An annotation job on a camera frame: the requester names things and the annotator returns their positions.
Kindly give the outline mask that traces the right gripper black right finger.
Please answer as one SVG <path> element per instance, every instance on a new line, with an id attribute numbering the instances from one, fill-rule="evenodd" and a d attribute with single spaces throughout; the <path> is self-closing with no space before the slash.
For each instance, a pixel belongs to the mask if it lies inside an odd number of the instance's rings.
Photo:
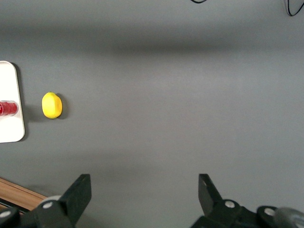
<path id="1" fill-rule="evenodd" d="M 198 178 L 198 198 L 203 216 L 193 228 L 276 228 L 272 206 L 260 206 L 256 212 L 231 199 L 223 199 L 208 174 Z"/>

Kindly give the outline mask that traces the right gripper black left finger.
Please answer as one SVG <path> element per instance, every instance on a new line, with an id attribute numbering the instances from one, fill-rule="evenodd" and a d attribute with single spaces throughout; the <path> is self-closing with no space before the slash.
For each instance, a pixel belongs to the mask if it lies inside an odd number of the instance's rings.
<path id="1" fill-rule="evenodd" d="M 20 214 L 16 207 L 0 211 L 2 228 L 74 228 L 92 197 L 89 174 L 80 175 L 61 195 L 43 200 L 32 211 Z"/>

